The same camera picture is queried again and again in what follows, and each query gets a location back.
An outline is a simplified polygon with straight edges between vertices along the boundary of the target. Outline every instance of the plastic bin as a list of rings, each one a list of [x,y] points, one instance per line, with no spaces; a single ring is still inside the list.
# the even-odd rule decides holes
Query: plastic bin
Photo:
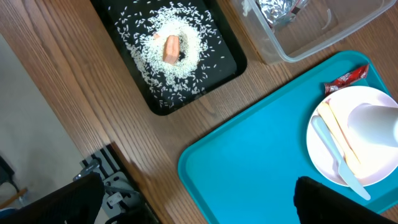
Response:
[[[231,2],[263,61],[273,64],[297,62],[334,44],[382,14],[396,0],[310,0],[293,22],[275,31],[268,26],[256,0]]]

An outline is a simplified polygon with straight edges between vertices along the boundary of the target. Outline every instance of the white cup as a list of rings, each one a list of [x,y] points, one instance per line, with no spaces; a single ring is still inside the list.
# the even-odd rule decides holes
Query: white cup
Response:
[[[348,127],[367,142],[398,147],[398,108],[359,105],[349,114]]]

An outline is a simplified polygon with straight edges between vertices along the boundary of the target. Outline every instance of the knife handle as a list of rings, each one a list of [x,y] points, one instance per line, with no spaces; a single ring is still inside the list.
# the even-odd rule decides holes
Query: knife handle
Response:
[[[328,126],[326,125],[324,120],[320,116],[314,116],[311,120],[311,123],[314,130],[317,132],[322,142],[325,144],[326,148],[331,151],[337,162],[340,164],[340,162],[343,160],[343,156],[341,156],[340,152],[338,151],[336,143],[331,137]]]

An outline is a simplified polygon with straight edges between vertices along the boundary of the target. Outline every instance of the aluminum foil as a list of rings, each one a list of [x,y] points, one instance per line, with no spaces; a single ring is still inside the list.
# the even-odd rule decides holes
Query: aluminum foil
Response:
[[[292,21],[308,0],[256,0],[271,28]]]

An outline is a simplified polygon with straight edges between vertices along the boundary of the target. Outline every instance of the floor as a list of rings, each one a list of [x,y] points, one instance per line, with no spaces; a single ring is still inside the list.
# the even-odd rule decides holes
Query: floor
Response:
[[[1,35],[0,142],[0,156],[16,172],[17,185],[28,189],[27,204],[69,184],[81,170],[82,155]],[[3,184],[0,203],[14,194]],[[107,219],[101,209],[96,223]]]

